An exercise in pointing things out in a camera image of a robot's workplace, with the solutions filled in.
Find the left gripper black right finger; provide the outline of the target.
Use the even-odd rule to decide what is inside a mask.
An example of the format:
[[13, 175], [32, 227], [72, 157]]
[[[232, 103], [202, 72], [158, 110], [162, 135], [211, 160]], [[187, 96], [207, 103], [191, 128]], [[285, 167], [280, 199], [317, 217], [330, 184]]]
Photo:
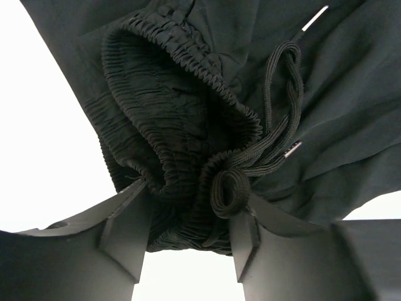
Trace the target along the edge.
[[232, 255], [246, 300], [400, 299], [400, 221], [320, 226], [251, 196], [230, 220]]

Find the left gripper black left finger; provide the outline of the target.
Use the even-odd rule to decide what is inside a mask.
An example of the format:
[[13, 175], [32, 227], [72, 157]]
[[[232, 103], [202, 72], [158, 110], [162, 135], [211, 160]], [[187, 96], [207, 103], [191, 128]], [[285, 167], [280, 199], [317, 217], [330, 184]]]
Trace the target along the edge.
[[1, 299], [130, 300], [148, 235], [142, 181], [43, 230], [2, 231]]

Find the black trousers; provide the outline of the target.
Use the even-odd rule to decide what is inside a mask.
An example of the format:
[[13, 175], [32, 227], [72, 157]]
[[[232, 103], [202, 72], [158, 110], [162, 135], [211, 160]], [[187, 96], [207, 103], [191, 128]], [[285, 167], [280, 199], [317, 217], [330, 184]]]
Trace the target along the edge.
[[24, 1], [147, 251], [230, 255], [257, 195], [316, 224], [400, 190], [399, 1]]

